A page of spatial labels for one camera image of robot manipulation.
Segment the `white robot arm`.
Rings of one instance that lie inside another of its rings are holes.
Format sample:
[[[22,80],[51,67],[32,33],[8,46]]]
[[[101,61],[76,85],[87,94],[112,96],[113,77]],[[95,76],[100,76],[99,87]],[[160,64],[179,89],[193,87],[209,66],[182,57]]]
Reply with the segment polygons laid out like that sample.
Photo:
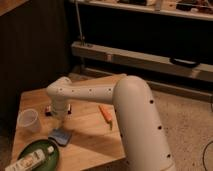
[[[82,86],[61,77],[46,92],[56,118],[65,116],[69,99],[112,104],[130,171],[176,171],[152,91],[143,79],[125,76],[113,84]]]

